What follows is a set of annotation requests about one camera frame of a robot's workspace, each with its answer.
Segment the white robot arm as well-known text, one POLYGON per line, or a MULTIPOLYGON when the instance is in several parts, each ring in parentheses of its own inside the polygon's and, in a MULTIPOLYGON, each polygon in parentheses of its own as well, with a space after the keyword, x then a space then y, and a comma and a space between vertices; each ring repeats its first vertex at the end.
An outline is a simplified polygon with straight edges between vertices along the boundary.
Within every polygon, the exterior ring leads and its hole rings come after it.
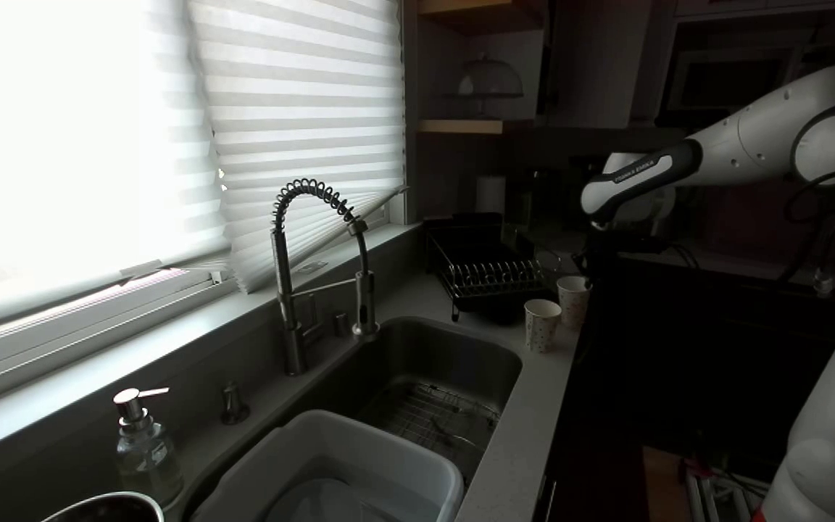
MULTIPOLYGON (((600 172, 581 191, 604 229, 620 207, 665 187, 737 187, 794 175, 835 187, 835 64, 775 87, 737 113, 600 172)), ((798 412, 758 522, 835 522, 835 352, 798 412)))

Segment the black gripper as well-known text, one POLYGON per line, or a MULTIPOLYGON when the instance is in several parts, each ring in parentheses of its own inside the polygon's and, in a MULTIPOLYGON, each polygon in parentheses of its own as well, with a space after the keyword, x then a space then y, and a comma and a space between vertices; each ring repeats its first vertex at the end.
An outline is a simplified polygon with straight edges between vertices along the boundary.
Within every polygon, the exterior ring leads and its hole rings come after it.
POLYGON ((617 264, 617 241, 608 229, 592 229, 582 245, 586 273, 608 275, 617 264))

